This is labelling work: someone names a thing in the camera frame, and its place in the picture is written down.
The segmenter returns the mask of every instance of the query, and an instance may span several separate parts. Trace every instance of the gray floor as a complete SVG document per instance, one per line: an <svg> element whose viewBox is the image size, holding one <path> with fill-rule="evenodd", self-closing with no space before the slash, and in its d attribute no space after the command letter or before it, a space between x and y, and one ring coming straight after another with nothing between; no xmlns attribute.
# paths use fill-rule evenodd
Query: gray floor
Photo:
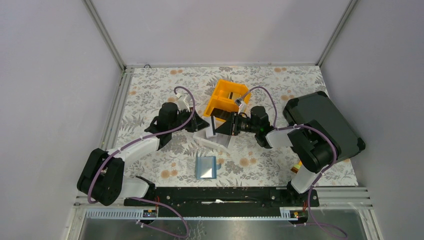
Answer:
<svg viewBox="0 0 424 240"><path fill-rule="evenodd" d="M361 219L354 210L314 211L319 222L334 224L345 230L349 239L367 239ZM188 240L281 240L281 239L333 239L318 226L292 227L287 221L264 220L190 220ZM179 220L156 220L153 226L184 234ZM86 219L81 240L173 240L164 233L140 228L134 220Z"/></svg>

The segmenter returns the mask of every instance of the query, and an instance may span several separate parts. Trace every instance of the floral tablecloth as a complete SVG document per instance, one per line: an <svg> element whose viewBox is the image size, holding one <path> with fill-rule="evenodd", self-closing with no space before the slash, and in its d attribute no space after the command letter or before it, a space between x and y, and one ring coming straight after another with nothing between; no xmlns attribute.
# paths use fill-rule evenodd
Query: floral tablecloth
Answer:
<svg viewBox="0 0 424 240"><path fill-rule="evenodd" d="M316 91L327 92L317 66L136 68L116 146L138 138L158 114L160 106L176 100L173 92L176 86L184 86L193 93L196 110L203 115L219 79L245 84L249 89L254 86L267 88L277 106L278 127L287 126L282 111L289 99ZM246 112L256 105L266 108L272 122L274 109L261 89L252 92ZM199 146L193 133L185 130L173 133L172 140L164 148L129 166L125 175L143 176L161 187L281 187L294 177L290 169L299 158L289 147L262 148L252 133L241 133L235 138L234 147L226 153ZM201 156L216 156L217 163L221 164L216 179L196 179L196 152ZM334 165L318 185L357 186L350 160Z"/></svg>

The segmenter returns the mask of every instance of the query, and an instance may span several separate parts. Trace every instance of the yellow plastic container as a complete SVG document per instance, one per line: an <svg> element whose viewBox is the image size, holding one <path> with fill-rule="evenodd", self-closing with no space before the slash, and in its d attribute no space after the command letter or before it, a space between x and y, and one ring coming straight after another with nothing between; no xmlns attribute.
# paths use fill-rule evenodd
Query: yellow plastic container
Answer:
<svg viewBox="0 0 424 240"><path fill-rule="evenodd" d="M243 84L226 81L220 79L216 84L215 90L213 90L212 96L210 97L209 103L207 104L206 110L203 113L203 116L209 117L212 111L216 109L221 109L227 112L238 112L239 106L234 102L236 99L243 96L249 91L248 87ZM251 98L251 93L249 93L245 98L244 102L249 103ZM225 122L224 119L216 118L221 122Z"/></svg>

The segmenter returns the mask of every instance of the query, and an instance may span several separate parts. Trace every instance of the wire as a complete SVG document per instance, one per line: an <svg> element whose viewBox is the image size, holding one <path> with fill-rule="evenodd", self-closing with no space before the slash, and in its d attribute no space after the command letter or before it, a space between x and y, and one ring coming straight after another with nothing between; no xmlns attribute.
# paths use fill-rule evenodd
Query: wire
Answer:
<svg viewBox="0 0 424 240"><path fill-rule="evenodd" d="M298 129L298 128L308 129L308 130L311 130L312 132L317 133L321 138L323 138L330 145L331 151L332 151L332 162L327 167L325 167L325 168L323 168L321 170L321 172L318 174L318 177L315 179L315 181L312 182L312 184L311 184L311 186L309 188L309 191L307 193L307 210L308 210L309 215L312 217L313 221L315 222L315 223L309 223L309 224L307 223L307 225L317 225L321 230L323 230L324 232L326 232L328 235L330 235L332 237L335 237L335 238L338 238L338 239L348 239L348 234L343 229L341 229L338 226L332 225L332 224L318 222L315 219L315 216L312 214L312 211L311 211L311 193L312 193L312 189L314 188L314 186L318 182L318 180L320 180L320 178L323 176L323 173L325 171L327 171L328 169L330 169L336 163L336 161L337 161L336 147L334 146L334 144L330 141L330 139L324 133L322 133L321 131L319 131L319 130L313 128L313 127L310 127L310 126L306 126L306 125L294 125L294 126L281 127L281 128L278 128L277 130L281 131L281 130ZM342 234L344 234L344 236L335 235L335 234L329 232L328 230L324 229L323 226L324 227L330 227L330 228L337 229Z"/></svg>
<svg viewBox="0 0 424 240"><path fill-rule="evenodd" d="M276 107L276 103L274 102L274 100L273 100L273 97L271 96L271 93L265 88L265 87L263 87L263 86L254 86L254 87L252 87L249 91L247 91L243 96L241 96L240 97L240 99L242 99L242 100L244 100L245 99L245 97L251 92L251 91L253 91L253 90L255 90L255 89L262 89L262 90L264 90L267 94L268 94L268 97L269 97L269 99L271 99L271 103L272 103L272 106L274 107L274 111L275 111L275 117L274 117L274 123L272 124L272 126L274 127L274 128L276 128L276 123L277 123L277 107Z"/></svg>
<svg viewBox="0 0 424 240"><path fill-rule="evenodd" d="M163 230L163 229L158 228L158 227L155 227L155 226L150 226L150 225L148 225L148 224L142 224L142 227L148 227L148 228L150 228L150 229L154 229L154 230L160 231L160 232L162 232L162 233L165 233L165 234L171 235L171 236L176 237L176 238L183 238L183 239L186 239L186 238L188 238L188 237L189 237L190 229L189 229L189 225L187 224L187 221L183 218L183 216L181 216L181 214L180 214L180 213L178 213L178 212L177 212L175 209L173 209L172 207L170 207L170 206L168 206L168 205L166 205L166 204L163 204L163 203L161 203L161 202L157 202L157 201L150 201L150 200L143 199L143 198L140 198L140 197L130 197L130 199L134 199L134 200L141 201L141 202L145 202L145 203L149 203L149 204L157 204L157 205L163 206L163 207L165 207L165 208L167 208L167 209L171 210L173 213L175 213L175 214L176 214L176 215L177 215L177 216L178 216L178 217L182 220L182 223L184 223L184 227L185 227L186 233L185 233L185 235L177 235L177 234L175 234L175 233L172 233L172 232L169 232L169 231Z"/></svg>
<svg viewBox="0 0 424 240"><path fill-rule="evenodd" d="M173 89L173 92L175 93L175 94L177 94L177 89L183 89L183 90L185 90L185 91L187 91L187 93L190 95L190 97L191 97L191 100L193 101L193 107L192 107L192 110L191 110L191 114L190 114L190 117L183 123L183 124L181 124L180 126L178 126L178 127L176 127L176 128L173 128L173 129L171 129L171 130L167 130L167 131L162 131L162 132L158 132L158 133L154 133L154 134L149 134L149 135L146 135L146 136L143 136L143 137L139 137L139 138L137 138L137 139L135 139L135 140L133 140L133 141L130 141L129 143L127 143L127 144L125 144L124 146L122 146L121 148L120 148L120 150L118 149L118 150L116 150L116 151L114 151L112 154L110 154L104 161L103 161L103 163L101 164L101 166L98 168L98 170L97 170L97 172L95 173L95 175L94 175L94 178L93 178L93 180L91 181L91 185L90 185L90 188L88 189L88 194L87 194L87 200L88 200L88 203L90 203L90 204L95 204L95 203L97 203L98 201L96 201L96 200L92 200L92 193L93 193L93 188L94 188L94 185L96 184L96 181L97 181L97 179L99 178L99 176L100 176L100 173L102 172L102 170L105 168L105 166L106 166L106 164L108 164L108 162L116 155L116 154L118 154L120 151L122 151L122 150L124 150L124 149L126 149L126 148L128 148L129 146L131 146L131 145L133 145L133 144L136 144L136 143L138 143L138 142L140 142L141 140L144 140L144 139L148 139L148 138L152 138L152 137L156 137L156 136L159 136L159 135L164 135L164 134L169 134L169 133L173 133L173 132L175 132L175 131L178 131L178 130L180 130L181 128L183 128L185 125L187 125L188 123L189 123L189 121L191 121L191 119L193 118L193 116L195 115L195 111L196 111L196 102L195 102L195 97L193 96L193 94L187 89L187 88L185 88L185 87L183 87L183 86L176 86L174 89ZM163 233L166 233L166 234L169 234L169 235L171 235L171 236L174 236L174 237L176 237L176 238L188 238L189 237L189 226L187 225L187 222L184 220L184 218L176 211L176 210L174 210L172 207L170 207L170 206L168 206L168 205L166 205L166 204L163 204L163 203L160 203L160 202L156 202L156 201L150 201L150 200L146 200L146 199L143 199L143 198L139 198L139 197L131 197L132 199L134 199L134 200L138 200L138 201L142 201L142 202L146 202L146 203L152 203L152 204L157 204L157 205L160 205L160 206L163 206L163 207L165 207L165 208L168 208L168 209L170 209L171 211L173 211L181 220L182 220L182 222L184 223L184 225L185 225L185 229L187 230L187 233L186 233L186 235L185 236L180 236L180 235L176 235L176 234L174 234L174 233L171 233L171 232L168 232L168 231L166 231L166 230L163 230L163 229L160 229L160 228L157 228L157 227L154 227L154 226L150 226L150 225L145 225L146 227L148 227L148 228L151 228L151 229L155 229L155 230L158 230L158 231L160 231L160 232L163 232Z"/></svg>

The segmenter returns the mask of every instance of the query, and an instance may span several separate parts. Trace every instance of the white container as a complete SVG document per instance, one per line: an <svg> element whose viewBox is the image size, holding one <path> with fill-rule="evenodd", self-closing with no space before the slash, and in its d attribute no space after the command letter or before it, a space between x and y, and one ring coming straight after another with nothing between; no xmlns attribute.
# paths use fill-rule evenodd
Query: white container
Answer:
<svg viewBox="0 0 424 240"><path fill-rule="evenodd" d="M226 153L229 153L229 150L233 147L234 141L236 140L233 136L221 133L217 133L214 137L206 138L206 129L195 132L193 138L200 146L209 147L218 150L218 152Z"/></svg>

